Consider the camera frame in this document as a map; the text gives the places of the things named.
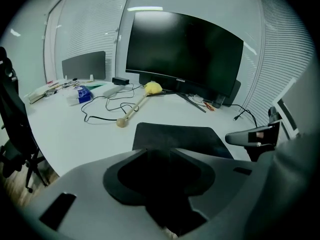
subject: white desk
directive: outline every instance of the white desk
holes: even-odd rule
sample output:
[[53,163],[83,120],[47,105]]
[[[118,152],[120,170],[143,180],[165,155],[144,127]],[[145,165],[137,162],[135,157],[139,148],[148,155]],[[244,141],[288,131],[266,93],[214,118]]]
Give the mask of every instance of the white desk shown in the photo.
[[[34,138],[46,160],[59,176],[77,166],[132,150],[136,126],[140,122],[210,127],[234,159],[250,161],[243,147],[225,142],[227,133],[254,128],[246,118],[240,117],[233,121],[238,112],[232,108],[222,107],[203,113],[181,98],[170,98],[171,95],[147,97],[139,106],[139,111],[131,114],[126,127],[119,128],[114,121],[91,118],[88,123],[84,122],[85,114],[81,112],[83,104],[68,106],[64,97],[65,91],[67,92],[61,90],[34,104],[26,105]],[[117,97],[131,96],[131,93],[119,93]],[[135,103],[144,93],[142,87],[138,88],[133,98],[112,100],[108,108],[119,107],[122,102]],[[85,108],[85,111],[89,116],[109,119],[124,116],[121,109],[107,111],[105,104],[106,99],[97,98]]]

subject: wooden handle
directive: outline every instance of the wooden handle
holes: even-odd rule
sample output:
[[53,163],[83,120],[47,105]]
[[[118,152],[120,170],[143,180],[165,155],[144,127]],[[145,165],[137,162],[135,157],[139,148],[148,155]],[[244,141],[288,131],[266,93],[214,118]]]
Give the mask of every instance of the wooden handle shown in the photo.
[[124,120],[126,120],[130,116],[130,114],[139,106],[139,104],[144,100],[145,97],[147,97],[148,94],[149,93],[143,95],[143,97],[124,115]]

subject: black screen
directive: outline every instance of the black screen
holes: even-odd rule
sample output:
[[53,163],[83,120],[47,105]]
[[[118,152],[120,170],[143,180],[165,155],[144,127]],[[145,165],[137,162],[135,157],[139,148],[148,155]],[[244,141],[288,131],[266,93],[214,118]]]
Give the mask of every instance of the black screen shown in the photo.
[[242,50],[240,38],[203,19],[142,11],[134,17],[126,71],[174,77],[229,96]]

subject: office chair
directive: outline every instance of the office chair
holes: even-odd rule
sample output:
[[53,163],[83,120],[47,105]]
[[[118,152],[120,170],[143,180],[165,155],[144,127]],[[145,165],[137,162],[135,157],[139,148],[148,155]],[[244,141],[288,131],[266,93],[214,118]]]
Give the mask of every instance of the office chair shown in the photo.
[[47,186],[38,170],[38,164],[45,158],[38,157],[40,150],[29,125],[25,104],[18,94],[18,79],[3,47],[0,47],[0,55],[0,114],[4,123],[2,129],[5,128],[9,136],[0,152],[0,161],[4,163],[2,174],[7,178],[26,163],[25,187],[32,193],[32,188],[28,187],[32,172]]

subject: wooden floor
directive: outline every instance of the wooden floor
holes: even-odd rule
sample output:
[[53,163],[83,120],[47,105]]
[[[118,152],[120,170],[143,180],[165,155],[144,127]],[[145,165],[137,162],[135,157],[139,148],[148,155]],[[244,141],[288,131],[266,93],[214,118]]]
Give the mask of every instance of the wooden floor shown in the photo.
[[[45,182],[50,182],[52,184],[59,176],[51,168],[47,161],[40,174],[42,175]],[[29,181],[29,188],[33,189],[32,193],[26,189],[26,177],[28,168],[23,165],[21,171],[15,171],[9,178],[4,178],[2,175],[3,163],[0,163],[0,181],[3,185],[3,188],[11,201],[19,206],[25,207],[35,196],[37,196],[41,191],[45,189],[45,186],[42,184],[41,180],[36,176],[35,173],[32,173],[31,179]]]

